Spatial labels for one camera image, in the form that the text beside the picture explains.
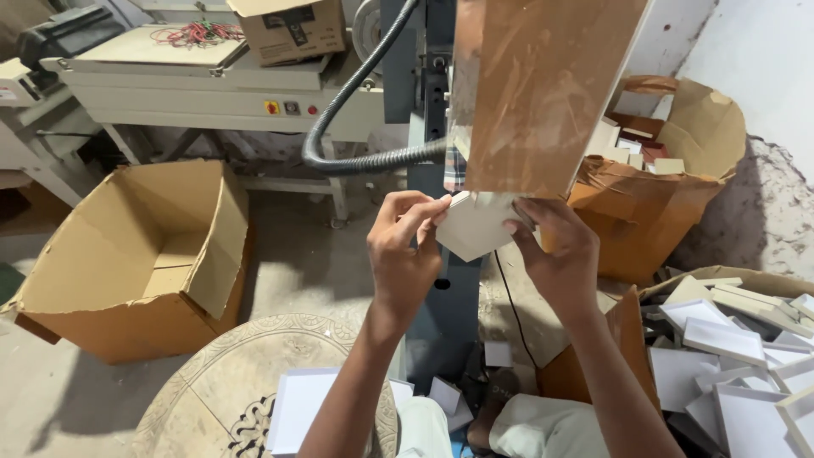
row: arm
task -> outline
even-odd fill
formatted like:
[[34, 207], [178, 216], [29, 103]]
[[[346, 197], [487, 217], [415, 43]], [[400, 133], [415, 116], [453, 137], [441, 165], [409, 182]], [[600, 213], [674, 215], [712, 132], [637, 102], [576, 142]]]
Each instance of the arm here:
[[[441, 268], [435, 225], [450, 200], [407, 191], [388, 194], [382, 203], [367, 237], [374, 299], [299, 458], [362, 456], [387, 367]], [[413, 236], [418, 249], [409, 247]]]
[[599, 311], [599, 238], [565, 202], [518, 199], [515, 204], [556, 245], [544, 252], [523, 224], [504, 223], [523, 254], [526, 272], [571, 339], [610, 455], [683, 458], [684, 453], [622, 357]]

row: caster wheel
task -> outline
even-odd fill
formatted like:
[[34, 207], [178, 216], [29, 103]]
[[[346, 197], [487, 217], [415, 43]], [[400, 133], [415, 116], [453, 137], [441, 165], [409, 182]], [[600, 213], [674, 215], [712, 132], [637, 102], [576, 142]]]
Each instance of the caster wheel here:
[[343, 229], [347, 225], [348, 225], [347, 219], [337, 219], [337, 218], [330, 219], [331, 229]]

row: round wooden table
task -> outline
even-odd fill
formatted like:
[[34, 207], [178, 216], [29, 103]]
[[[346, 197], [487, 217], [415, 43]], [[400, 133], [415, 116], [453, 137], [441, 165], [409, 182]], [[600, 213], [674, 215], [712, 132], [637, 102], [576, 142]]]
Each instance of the round wooden table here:
[[[280, 375], [341, 366], [356, 334], [327, 318], [274, 315], [223, 334], [178, 369], [133, 437], [133, 456], [271, 457], [266, 434]], [[376, 412], [372, 458], [396, 456], [396, 405], [387, 380]]]

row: person's left hand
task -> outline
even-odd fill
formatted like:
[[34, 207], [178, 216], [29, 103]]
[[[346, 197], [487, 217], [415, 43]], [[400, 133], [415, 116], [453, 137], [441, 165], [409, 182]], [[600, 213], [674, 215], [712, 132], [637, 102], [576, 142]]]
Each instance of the person's left hand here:
[[[441, 269], [435, 225], [451, 196], [435, 200], [418, 191], [387, 194], [367, 236], [378, 326], [404, 333]], [[418, 248], [409, 243], [416, 236]]]

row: grey metal machine frame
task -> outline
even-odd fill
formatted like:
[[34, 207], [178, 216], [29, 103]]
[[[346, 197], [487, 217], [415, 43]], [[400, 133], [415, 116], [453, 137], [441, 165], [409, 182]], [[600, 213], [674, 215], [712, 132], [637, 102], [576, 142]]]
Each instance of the grey metal machine frame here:
[[[403, 0], [382, 0], [387, 29]], [[388, 123], [410, 123], [410, 146], [446, 132], [449, 64], [453, 57], [456, 0], [425, 0], [383, 59], [384, 116]], [[433, 197], [446, 194], [443, 164], [408, 169], [407, 185]], [[478, 341], [478, 291], [482, 259], [463, 262], [442, 247], [444, 266], [405, 336], [405, 369], [417, 394], [426, 394], [432, 377], [457, 381]]]

